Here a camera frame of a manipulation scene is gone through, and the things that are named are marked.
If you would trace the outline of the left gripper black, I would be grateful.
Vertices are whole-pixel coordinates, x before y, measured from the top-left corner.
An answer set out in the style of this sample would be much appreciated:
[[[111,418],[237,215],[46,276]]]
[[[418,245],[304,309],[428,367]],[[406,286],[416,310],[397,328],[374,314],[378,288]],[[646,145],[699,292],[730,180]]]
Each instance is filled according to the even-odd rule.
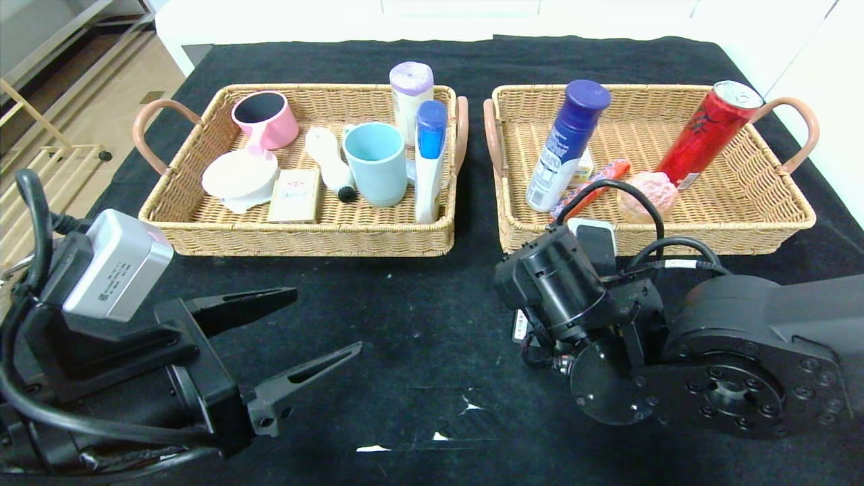
[[[210,338],[267,317],[297,301],[293,287],[158,302],[129,322],[63,312],[53,330],[57,406],[86,417],[171,429],[197,428],[229,458],[253,435],[278,437],[297,411],[324,394],[363,342],[264,379],[246,394]]]

